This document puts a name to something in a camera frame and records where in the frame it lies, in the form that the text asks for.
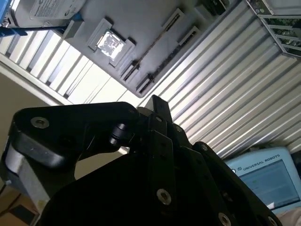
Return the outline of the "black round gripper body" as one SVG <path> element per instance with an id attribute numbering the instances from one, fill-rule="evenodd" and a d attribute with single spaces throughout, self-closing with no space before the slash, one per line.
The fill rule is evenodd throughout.
<path id="1" fill-rule="evenodd" d="M 152 226 L 146 156 L 123 155 L 59 190 L 43 226 Z"/>

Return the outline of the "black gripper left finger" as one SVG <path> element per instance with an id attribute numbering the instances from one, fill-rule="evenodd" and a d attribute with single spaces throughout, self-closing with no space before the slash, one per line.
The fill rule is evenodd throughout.
<path id="1" fill-rule="evenodd" d="M 175 226 L 183 222 L 183 214 L 172 124 L 168 103 L 157 96 L 138 109 L 126 102 L 25 108 L 11 122 L 3 177 L 43 213 L 50 199 L 72 182 L 123 155 L 145 155 L 154 226 Z"/>

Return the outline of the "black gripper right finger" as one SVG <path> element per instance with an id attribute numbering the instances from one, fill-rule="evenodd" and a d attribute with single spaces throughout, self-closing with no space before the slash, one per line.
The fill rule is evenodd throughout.
<path id="1" fill-rule="evenodd" d="M 172 124 L 179 211 L 190 226 L 280 226 L 275 214 L 204 142 Z"/>

